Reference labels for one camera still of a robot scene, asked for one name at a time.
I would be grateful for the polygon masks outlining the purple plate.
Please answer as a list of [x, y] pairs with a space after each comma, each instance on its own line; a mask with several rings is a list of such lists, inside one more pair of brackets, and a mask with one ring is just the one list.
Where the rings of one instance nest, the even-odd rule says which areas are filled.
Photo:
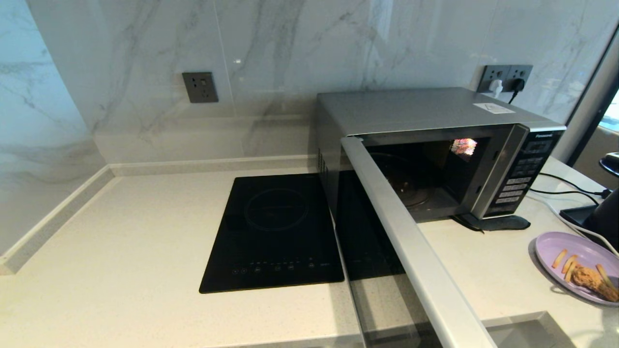
[[[554, 269], [551, 264], [562, 249], [567, 249], [568, 253], [559, 267]], [[606, 301], [601, 295], [586, 287], [577, 286], [572, 280], [567, 283], [565, 275], [561, 273], [566, 260], [571, 255], [578, 255], [576, 261], [579, 265], [588, 267], [597, 273], [599, 271], [597, 271], [596, 264], [602, 264], [610, 280], [619, 289], [619, 259], [604, 247], [581, 236], [565, 232], [546, 232], [535, 238], [533, 253], [542, 265], [543, 270], [573, 295], [600, 305], [619, 307], [619, 302]]]

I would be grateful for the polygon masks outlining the silver microwave oven body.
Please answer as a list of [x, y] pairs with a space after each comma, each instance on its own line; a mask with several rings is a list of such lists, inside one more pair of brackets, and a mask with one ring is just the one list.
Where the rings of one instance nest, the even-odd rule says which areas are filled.
[[[515, 113], [494, 115], [474, 103]], [[400, 156], [430, 178], [433, 198], [407, 207], [418, 222], [513, 215], [566, 131], [544, 116], [462, 87], [319, 93], [313, 121], [317, 167], [332, 214], [338, 207], [340, 140], [358, 137], [370, 154]]]

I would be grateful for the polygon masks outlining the white paper sheet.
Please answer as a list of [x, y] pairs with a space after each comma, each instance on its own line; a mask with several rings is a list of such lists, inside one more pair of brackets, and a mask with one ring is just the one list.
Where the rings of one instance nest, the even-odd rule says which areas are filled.
[[503, 115], [509, 113], [515, 113], [515, 111], [505, 108], [501, 105], [497, 105], [495, 103], [474, 103], [474, 106], [486, 110], [487, 112], [493, 113], [494, 115]]

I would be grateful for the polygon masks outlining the black induction cooktop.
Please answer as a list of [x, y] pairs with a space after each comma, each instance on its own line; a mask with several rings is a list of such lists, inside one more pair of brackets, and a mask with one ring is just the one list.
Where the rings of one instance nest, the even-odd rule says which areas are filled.
[[201, 294], [345, 279], [318, 174], [234, 179]]

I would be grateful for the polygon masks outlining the dark blue rubber mat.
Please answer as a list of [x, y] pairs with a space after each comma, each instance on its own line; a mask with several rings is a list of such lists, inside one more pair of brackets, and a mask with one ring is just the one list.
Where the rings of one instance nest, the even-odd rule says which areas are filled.
[[523, 231], [531, 223], [520, 216], [504, 216], [489, 219], [477, 219], [471, 214], [450, 216], [451, 220], [471, 231], [486, 233], [486, 231]]

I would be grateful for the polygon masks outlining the black countertop appliance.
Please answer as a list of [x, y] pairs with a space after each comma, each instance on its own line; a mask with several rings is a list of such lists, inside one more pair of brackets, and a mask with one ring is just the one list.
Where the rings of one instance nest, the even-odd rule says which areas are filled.
[[590, 231], [585, 235], [599, 245], [619, 254], [619, 188], [613, 190], [599, 205], [564, 209], [560, 216], [566, 221]]

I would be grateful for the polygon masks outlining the brown fried chicken piece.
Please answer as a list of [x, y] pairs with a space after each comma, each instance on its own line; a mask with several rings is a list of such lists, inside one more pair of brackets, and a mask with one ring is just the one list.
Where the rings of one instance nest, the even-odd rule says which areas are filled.
[[619, 290], [609, 286], [599, 273], [588, 267], [576, 266], [571, 274], [571, 280], [577, 286], [586, 287], [601, 295], [606, 301], [619, 302]]

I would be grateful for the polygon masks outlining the long orange french fry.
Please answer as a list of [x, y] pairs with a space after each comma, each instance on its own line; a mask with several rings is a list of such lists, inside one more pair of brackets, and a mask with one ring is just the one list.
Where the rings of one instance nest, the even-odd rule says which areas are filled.
[[610, 278], [608, 277], [605, 268], [603, 267], [602, 264], [596, 264], [595, 267], [597, 268], [597, 271], [599, 271], [600, 275], [602, 276], [603, 281], [605, 282], [605, 284], [610, 287], [613, 291], [619, 292], [619, 289], [617, 287], [615, 287], [615, 285], [613, 284], [613, 282], [610, 280]]

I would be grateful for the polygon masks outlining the grey single wall socket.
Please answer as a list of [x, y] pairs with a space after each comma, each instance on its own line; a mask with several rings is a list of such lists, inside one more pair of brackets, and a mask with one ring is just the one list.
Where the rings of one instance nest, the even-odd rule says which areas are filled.
[[219, 102], [213, 73], [183, 72], [182, 77], [190, 103]]

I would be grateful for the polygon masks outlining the grey double wall socket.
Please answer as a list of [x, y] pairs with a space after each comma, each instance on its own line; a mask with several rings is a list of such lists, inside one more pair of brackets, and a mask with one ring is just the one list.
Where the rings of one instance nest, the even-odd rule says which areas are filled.
[[486, 65], [477, 87], [477, 93], [491, 93], [492, 81], [502, 81], [502, 92], [513, 92], [516, 80], [527, 82], [533, 65]]

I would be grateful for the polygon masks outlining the black vertical frame strip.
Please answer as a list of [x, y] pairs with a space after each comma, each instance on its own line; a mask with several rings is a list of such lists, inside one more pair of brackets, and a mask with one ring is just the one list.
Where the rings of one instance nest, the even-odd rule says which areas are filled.
[[616, 47], [618, 40], [619, 22], [615, 25], [608, 44], [606, 44], [605, 51], [601, 55], [597, 66], [595, 66], [590, 81], [582, 92], [568, 122], [568, 129], [563, 139], [566, 141], [564, 147], [569, 151], [572, 151], [577, 146], [581, 141], [581, 137], [584, 136], [590, 127], [595, 115], [598, 113], [603, 98], [606, 96], [606, 89], [612, 83], [612, 58], [619, 50]]

